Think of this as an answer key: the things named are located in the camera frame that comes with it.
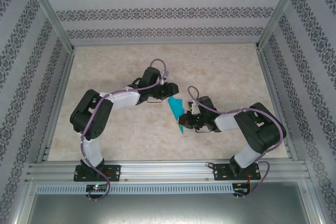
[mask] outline blue cloth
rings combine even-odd
[[[169,103],[169,106],[170,106],[176,120],[181,115],[184,114],[184,108],[182,106],[182,99],[175,99],[173,97],[169,97],[168,103]],[[183,126],[179,125],[179,128],[180,128],[180,130],[183,134]]]

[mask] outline beige tabletop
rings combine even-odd
[[[79,47],[49,153],[49,161],[81,159],[79,137],[69,118],[89,89],[111,92],[141,77],[155,58],[166,62],[168,82],[179,87],[175,97],[187,102],[189,85],[212,99],[219,111],[261,102],[274,113],[253,44],[173,44]],[[154,67],[162,70],[159,62]],[[105,160],[167,160],[231,158],[246,140],[240,130],[182,135],[167,100],[142,103],[110,114],[102,134]],[[282,144],[267,157],[288,157]]]

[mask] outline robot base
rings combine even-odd
[[[111,182],[118,182],[120,178],[120,165],[105,165],[104,160],[96,167],[99,171],[104,173]],[[87,164],[80,161],[80,165],[76,166],[75,182],[106,182],[106,179],[99,175],[95,170],[89,167]]]
[[[253,163],[242,169],[238,176],[235,176],[230,169],[230,164],[212,164],[209,163],[208,167],[213,170],[215,180],[260,180],[261,175],[257,163]]]

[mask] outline wall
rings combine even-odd
[[[264,48],[300,159],[336,222],[336,0],[290,0]]]
[[[0,0],[0,223],[36,161],[67,52],[37,0]]]
[[[257,42],[279,0],[50,0],[72,43]]]

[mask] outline purple cable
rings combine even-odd
[[[264,180],[267,178],[267,175],[268,175],[268,173],[269,173],[269,169],[270,169],[270,167],[271,167],[271,165],[269,164],[269,162],[267,162],[267,161],[259,161],[259,163],[261,164],[261,163],[263,163],[263,164],[267,164],[267,170],[266,170],[266,172],[265,172],[265,175],[263,176],[263,178],[261,179],[261,181],[258,183],[258,185],[253,189],[253,191],[251,191],[248,195],[246,195],[245,196],[245,198],[248,198],[248,197],[250,197],[250,195],[252,194],[252,193],[254,193],[260,186],[261,186],[261,184],[264,182]]]
[[[131,90],[131,91],[142,91],[142,90],[146,90],[146,89],[151,89],[151,88],[153,88],[153,87],[155,87],[155,86],[157,86],[157,85],[160,84],[160,82],[161,82],[161,81],[165,78],[165,76],[166,76],[167,67],[166,67],[166,64],[164,63],[164,61],[161,60],[161,59],[154,59],[154,60],[151,62],[150,66],[152,66],[153,63],[154,63],[155,61],[160,61],[160,62],[163,64],[163,68],[164,68],[162,77],[161,77],[161,79],[160,79],[159,81],[157,81],[155,84],[150,85],[150,86],[148,86],[148,87],[138,88],[138,89],[133,89],[133,88],[122,89],[122,90],[113,91],[113,92],[111,92],[111,93],[108,93],[108,94],[104,95],[104,96],[99,100],[99,102],[97,103],[96,108],[94,109],[94,111],[93,111],[93,113],[92,113],[92,115],[91,115],[91,117],[90,117],[90,119],[89,119],[87,125],[85,126],[85,129],[84,129],[84,131],[83,131],[83,133],[82,133],[82,135],[81,135],[81,137],[80,137],[80,150],[81,150],[82,155],[83,155],[85,161],[87,162],[87,164],[88,164],[93,170],[95,170],[98,174],[100,174],[104,179],[106,179],[106,182],[107,182],[107,185],[108,185],[108,190],[106,191],[106,193],[103,194],[101,197],[99,197],[99,198],[97,198],[97,199],[92,199],[92,198],[90,197],[90,195],[91,195],[91,193],[93,192],[93,190],[92,190],[92,191],[89,191],[89,195],[88,195],[89,200],[97,201],[97,200],[100,200],[100,199],[103,199],[104,197],[106,197],[107,194],[109,194],[109,192],[110,192],[110,189],[111,189],[111,183],[110,183],[109,178],[108,178],[104,173],[102,173],[102,172],[99,171],[97,168],[95,168],[95,167],[91,164],[91,162],[87,159],[86,154],[85,154],[85,151],[84,151],[84,139],[85,139],[85,134],[88,132],[88,130],[89,130],[89,128],[90,128],[90,125],[91,125],[91,123],[92,123],[92,121],[93,121],[93,118],[94,118],[94,116],[96,115],[97,110],[98,110],[99,106],[102,104],[102,102],[103,102],[104,99],[106,99],[107,97],[109,97],[109,96],[111,96],[111,95],[117,94],[117,93],[128,92],[129,90]]]
[[[197,98],[195,98],[195,97],[191,94],[191,92],[190,92],[190,88],[193,88],[193,89],[196,90],[196,92],[197,92]],[[254,111],[254,112],[260,113],[260,114],[262,114],[262,115],[268,117],[272,122],[274,122],[274,124],[276,125],[276,127],[278,128],[279,133],[280,133],[280,140],[279,140],[278,144],[275,145],[274,147],[268,149],[268,152],[271,152],[271,151],[275,150],[276,148],[278,148],[278,147],[280,146],[280,144],[282,144],[283,139],[284,139],[284,133],[282,132],[282,129],[281,129],[280,124],[279,124],[279,123],[278,123],[272,116],[270,116],[269,114],[265,113],[264,111],[257,110],[257,109],[252,109],[252,108],[242,108],[242,109],[237,109],[237,110],[231,110],[231,111],[221,112],[221,111],[213,110],[213,109],[211,109],[211,108],[209,108],[209,107],[207,107],[207,106],[205,106],[205,105],[199,103],[199,102],[197,101],[197,99],[198,99],[198,97],[200,96],[200,95],[199,95],[200,93],[199,93],[199,91],[198,91],[198,89],[197,89],[196,87],[194,87],[194,86],[189,86],[189,87],[188,87],[188,93],[189,93],[189,95],[191,96],[191,98],[192,98],[192,99],[193,99],[199,106],[202,106],[202,107],[204,107],[205,109],[207,109],[207,110],[209,110],[209,111],[212,111],[212,112],[214,112],[214,113],[217,113],[217,114],[224,114],[224,115],[227,115],[227,114],[237,113],[237,112],[241,112],[241,111]],[[265,154],[267,154],[268,152],[265,151],[264,153],[262,153],[259,157],[256,158],[255,161],[257,162],[258,160],[260,160],[260,159],[261,159],[263,156],[265,156]],[[261,184],[262,184],[262,183],[264,182],[264,180],[266,179],[266,176],[268,175],[268,172],[269,172],[269,169],[270,169],[270,164],[269,164],[269,162],[267,162],[267,161],[260,161],[259,163],[266,163],[267,166],[268,166],[268,168],[267,168],[267,170],[266,170],[265,175],[263,176],[263,178],[261,179],[261,181],[258,183],[258,185],[256,186],[256,188],[255,188],[252,192],[250,192],[248,195],[250,195],[251,193],[254,193],[254,192],[261,186]]]

